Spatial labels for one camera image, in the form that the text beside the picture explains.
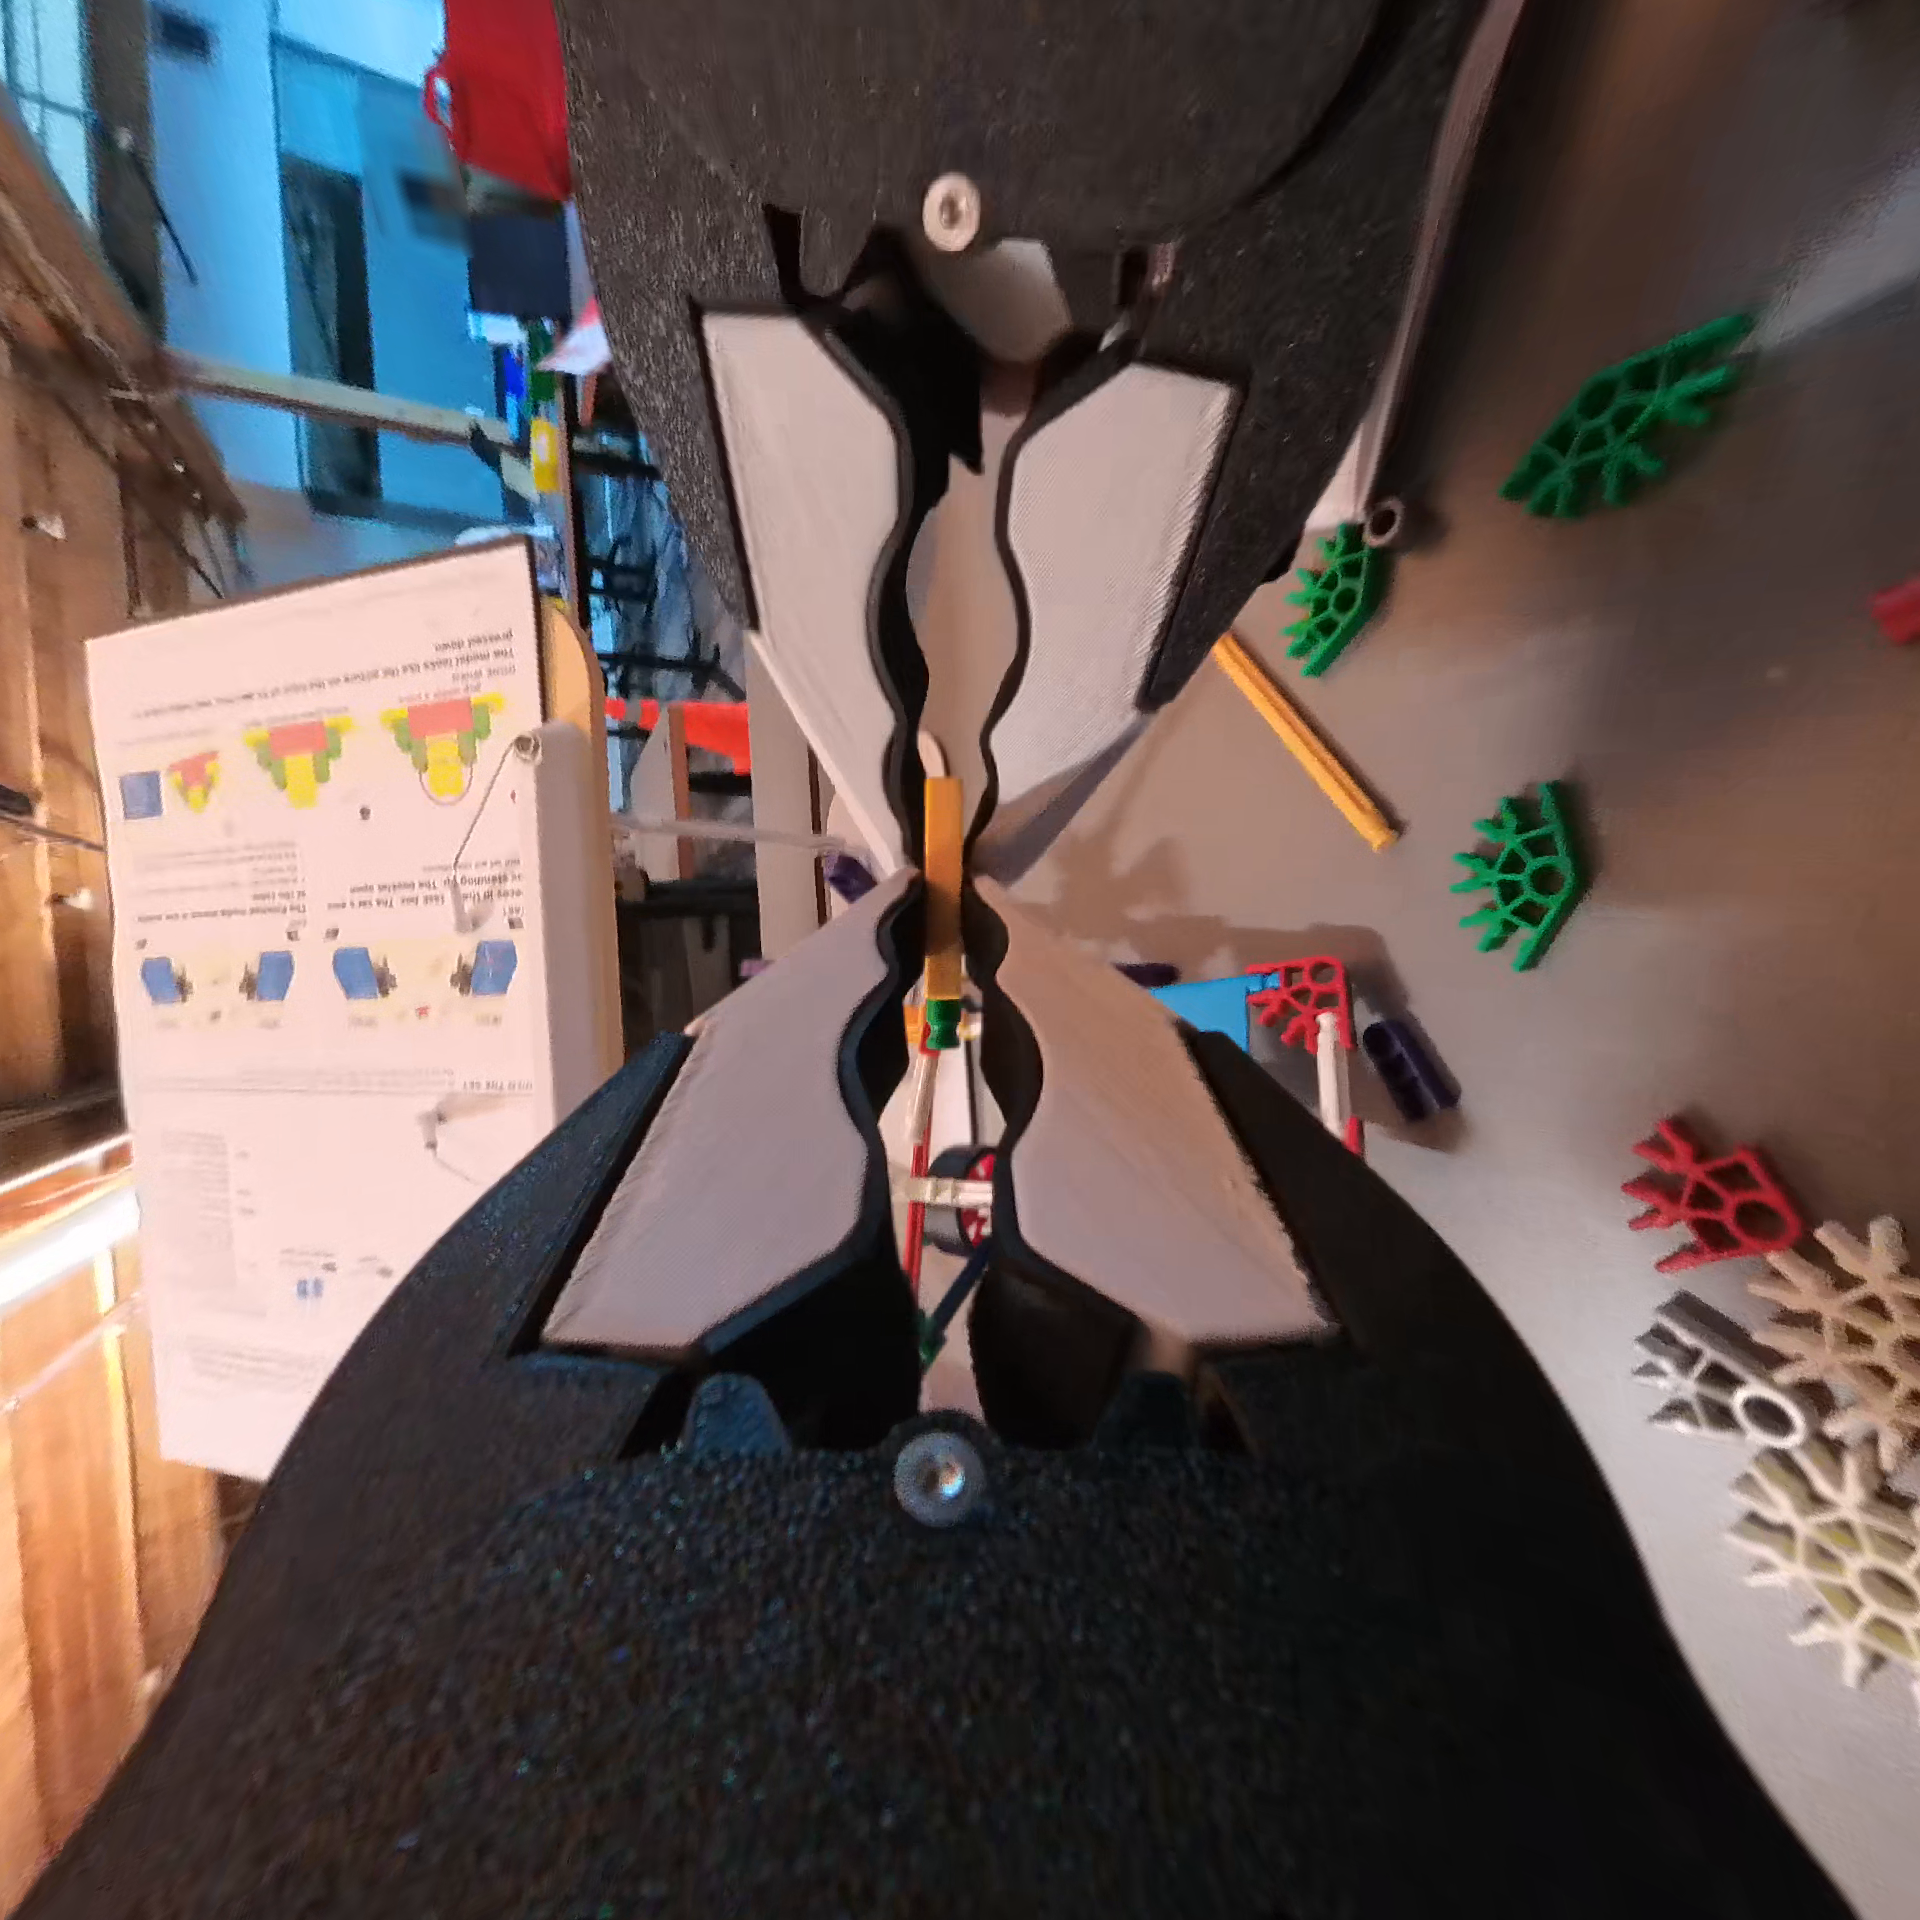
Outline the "green fan connector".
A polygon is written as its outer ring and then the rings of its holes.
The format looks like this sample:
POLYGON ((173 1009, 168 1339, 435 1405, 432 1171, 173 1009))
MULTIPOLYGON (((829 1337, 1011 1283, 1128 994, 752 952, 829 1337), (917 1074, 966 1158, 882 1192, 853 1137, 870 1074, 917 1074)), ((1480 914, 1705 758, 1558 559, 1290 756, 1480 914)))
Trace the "green fan connector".
POLYGON ((1733 313, 1592 371, 1504 478, 1500 502, 1555 523, 1628 508, 1666 481, 1676 437, 1717 425, 1751 329, 1733 313))
POLYGON ((1368 629, 1392 578, 1392 556, 1365 536, 1363 523, 1341 523, 1317 547, 1317 563, 1300 566, 1288 593, 1285 660, 1305 680, 1324 677, 1368 629))
POLYGON ((1459 928, 1473 934, 1477 952, 1497 952, 1513 975, 1529 975, 1591 888, 1571 786, 1544 779, 1500 797, 1477 818, 1473 845, 1452 860, 1450 893, 1473 899, 1459 928))

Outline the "orange fan connector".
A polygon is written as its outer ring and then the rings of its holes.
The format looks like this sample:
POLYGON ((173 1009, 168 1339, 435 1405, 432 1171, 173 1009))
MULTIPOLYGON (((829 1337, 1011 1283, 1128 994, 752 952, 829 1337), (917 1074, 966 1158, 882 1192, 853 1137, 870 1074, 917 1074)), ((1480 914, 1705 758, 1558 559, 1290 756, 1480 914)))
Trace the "orange fan connector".
POLYGON ((965 788, 953 777, 921 783, 921 897, 926 952, 921 994, 929 1005, 959 1005, 965 994, 965 788))

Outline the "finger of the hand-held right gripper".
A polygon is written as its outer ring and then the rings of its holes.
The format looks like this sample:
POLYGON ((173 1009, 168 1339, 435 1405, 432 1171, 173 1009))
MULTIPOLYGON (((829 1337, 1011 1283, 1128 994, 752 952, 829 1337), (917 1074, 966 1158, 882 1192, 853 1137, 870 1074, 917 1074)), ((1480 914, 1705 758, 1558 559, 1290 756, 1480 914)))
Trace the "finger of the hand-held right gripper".
POLYGON ((1031 872, 1146 729, 1236 404, 1219 379, 1094 356, 1016 431, 995 508, 1016 663, 981 731, 977 876, 1031 872))
POLYGON ((697 322, 752 642, 876 876, 917 867, 905 801, 909 653, 887 611, 914 508, 894 305, 697 322))

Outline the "white snowflake connector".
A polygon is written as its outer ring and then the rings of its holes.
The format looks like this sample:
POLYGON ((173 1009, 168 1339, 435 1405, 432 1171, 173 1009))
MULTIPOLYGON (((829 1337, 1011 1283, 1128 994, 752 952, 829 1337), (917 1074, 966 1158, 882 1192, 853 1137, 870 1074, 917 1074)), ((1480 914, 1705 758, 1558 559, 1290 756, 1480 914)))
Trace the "white snowflake connector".
POLYGON ((1904 1227, 1886 1213, 1860 1234, 1824 1222, 1814 1247, 1819 1258, 1771 1253, 1763 1280, 1748 1283, 1774 1307, 1774 1379, 1819 1387, 1833 1403, 1821 1436, 1869 1448, 1880 1478, 1899 1478, 1917 1457, 1917 1273, 1904 1227))
POLYGON ((1811 1439, 1748 1460, 1730 1543, 1745 1584, 1793 1590, 1798 1649, 1830 1649, 1860 1691, 1877 1671, 1917 1688, 1917 1502, 1899 1498, 1869 1445, 1811 1439))

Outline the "yellow plastic rod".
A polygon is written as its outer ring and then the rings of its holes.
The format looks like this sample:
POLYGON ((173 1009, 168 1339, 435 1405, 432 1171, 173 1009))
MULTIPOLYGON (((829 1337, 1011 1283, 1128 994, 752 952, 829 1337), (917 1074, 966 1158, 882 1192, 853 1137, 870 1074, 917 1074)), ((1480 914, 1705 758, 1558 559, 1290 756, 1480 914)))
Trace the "yellow plastic rod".
POLYGON ((1354 831, 1368 852, 1392 849, 1398 843, 1398 828, 1387 818, 1381 803, 1375 803, 1354 770, 1348 770, 1326 737, 1317 734, 1305 711, 1300 711, 1266 675, 1263 663, 1231 632, 1213 644, 1209 660, 1245 707, 1260 716, 1309 786, 1338 813, 1348 831, 1354 831))

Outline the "pale grey snowflake connector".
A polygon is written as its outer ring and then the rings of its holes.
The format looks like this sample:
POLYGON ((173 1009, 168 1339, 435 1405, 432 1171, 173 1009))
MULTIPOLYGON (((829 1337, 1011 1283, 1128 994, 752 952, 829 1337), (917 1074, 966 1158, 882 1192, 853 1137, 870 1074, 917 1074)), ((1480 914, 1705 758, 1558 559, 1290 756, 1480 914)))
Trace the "pale grey snowflake connector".
POLYGON ((1669 1295, 1636 1348, 1636 1382, 1660 1397, 1648 1426, 1739 1442, 1754 1453, 1790 1453, 1824 1433, 1824 1405, 1780 1382, 1780 1358, 1691 1292, 1669 1295))

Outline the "red tote bag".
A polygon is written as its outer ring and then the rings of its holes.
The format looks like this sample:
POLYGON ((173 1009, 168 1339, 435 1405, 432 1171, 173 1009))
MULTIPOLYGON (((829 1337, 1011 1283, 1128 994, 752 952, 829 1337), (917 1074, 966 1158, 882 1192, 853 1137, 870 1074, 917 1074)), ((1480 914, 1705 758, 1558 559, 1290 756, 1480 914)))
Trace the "red tote bag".
POLYGON ((566 72, 554 3, 442 3, 421 111, 451 156, 540 201, 572 201, 566 72))

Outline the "red fan connector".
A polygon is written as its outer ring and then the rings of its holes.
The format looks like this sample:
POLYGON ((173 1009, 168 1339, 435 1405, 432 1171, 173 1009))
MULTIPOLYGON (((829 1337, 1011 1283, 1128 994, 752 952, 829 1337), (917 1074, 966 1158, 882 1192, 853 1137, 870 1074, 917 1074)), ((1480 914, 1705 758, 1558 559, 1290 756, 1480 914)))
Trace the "red fan connector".
POLYGON ((1622 1182, 1628 1231, 1670 1234, 1660 1276, 1793 1253, 1810 1221, 1760 1147, 1712 1147, 1687 1117, 1660 1117, 1636 1141, 1637 1176, 1622 1182))

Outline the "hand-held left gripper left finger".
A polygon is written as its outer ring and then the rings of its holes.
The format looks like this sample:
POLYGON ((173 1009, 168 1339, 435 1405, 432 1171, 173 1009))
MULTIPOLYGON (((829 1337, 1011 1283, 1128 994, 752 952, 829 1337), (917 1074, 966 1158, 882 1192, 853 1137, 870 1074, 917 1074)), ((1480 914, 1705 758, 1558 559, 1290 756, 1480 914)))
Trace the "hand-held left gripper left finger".
POLYGON ((758 1382, 797 1448, 917 1414, 876 1117, 905 1078, 921 882, 902 870, 697 1017, 541 1343, 758 1382))

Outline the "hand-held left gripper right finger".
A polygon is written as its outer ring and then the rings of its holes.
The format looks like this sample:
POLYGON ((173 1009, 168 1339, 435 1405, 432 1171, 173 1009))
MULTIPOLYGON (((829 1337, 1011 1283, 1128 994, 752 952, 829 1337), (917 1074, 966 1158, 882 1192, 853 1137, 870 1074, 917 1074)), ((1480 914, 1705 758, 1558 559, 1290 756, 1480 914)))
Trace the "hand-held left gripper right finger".
POLYGON ((992 878, 965 939, 999 1117, 966 1310, 995 1439, 1082 1448, 1128 1375, 1326 1345, 1336 1318, 1185 1024, 992 878))

